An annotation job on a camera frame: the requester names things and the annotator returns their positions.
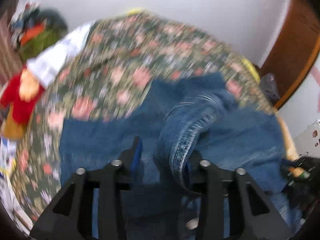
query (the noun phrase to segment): bed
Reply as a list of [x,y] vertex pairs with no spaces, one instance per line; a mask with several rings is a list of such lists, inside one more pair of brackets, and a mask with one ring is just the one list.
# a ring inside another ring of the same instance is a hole
[[192,26],[148,12],[93,25],[82,52],[65,64],[37,103],[17,150],[11,184],[32,222],[60,189],[63,120],[129,116],[155,78],[176,80],[219,71],[240,106],[272,113],[246,59]]

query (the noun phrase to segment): red stuffed toy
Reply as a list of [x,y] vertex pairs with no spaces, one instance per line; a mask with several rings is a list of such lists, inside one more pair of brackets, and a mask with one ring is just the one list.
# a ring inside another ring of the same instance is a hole
[[3,136],[11,140],[23,137],[36,102],[44,92],[33,74],[24,66],[12,77],[0,99],[2,108],[10,105]]

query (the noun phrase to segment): denim fabric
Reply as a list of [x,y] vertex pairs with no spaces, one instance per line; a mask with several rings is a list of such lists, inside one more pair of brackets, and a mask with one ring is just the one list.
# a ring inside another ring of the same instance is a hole
[[[193,149],[221,168],[246,168],[264,190],[281,195],[285,181],[279,162],[284,146],[276,118],[238,109],[224,87],[219,73],[176,83],[155,80],[143,104],[126,119],[65,120],[61,184],[79,167],[105,166],[131,146],[134,136],[140,136],[143,152],[135,184],[122,194],[129,239],[194,237],[185,223],[198,216],[200,202],[183,188],[187,187],[184,167]],[[274,203],[279,202],[277,195]],[[287,201],[278,206],[288,210]]]

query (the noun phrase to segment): metal bolt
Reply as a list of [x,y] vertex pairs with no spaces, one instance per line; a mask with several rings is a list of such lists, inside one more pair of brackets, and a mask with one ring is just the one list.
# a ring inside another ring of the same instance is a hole
[[244,175],[244,174],[246,174],[247,172],[246,172],[245,169],[243,169],[243,168],[238,168],[238,169],[237,169],[237,173],[238,173],[239,175]]
[[189,222],[186,223],[186,228],[189,230],[196,229],[199,224],[199,218],[193,218]]
[[121,164],[122,164],[122,161],[121,161],[121,160],[113,160],[113,161],[111,162],[111,165],[112,165],[112,166],[121,166]]
[[207,160],[202,160],[202,161],[200,161],[200,165],[203,167],[208,167],[211,165],[211,162],[209,162]]
[[82,174],[85,174],[85,168],[79,168],[76,170],[76,174],[78,175],[82,175]]

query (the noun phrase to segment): orange cloth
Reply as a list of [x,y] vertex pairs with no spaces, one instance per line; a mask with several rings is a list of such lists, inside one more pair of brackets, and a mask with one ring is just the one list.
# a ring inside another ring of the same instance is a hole
[[8,113],[7,119],[5,121],[4,130],[3,130],[2,135],[5,138],[11,139],[11,140],[19,140],[24,136],[28,124],[27,123],[18,124],[13,119],[12,113],[13,113],[13,105],[11,104],[10,108],[9,108],[9,113]]
[[20,45],[21,46],[25,45],[28,41],[38,36],[43,31],[44,31],[44,24],[39,24],[34,26],[31,29],[26,30],[20,40]]

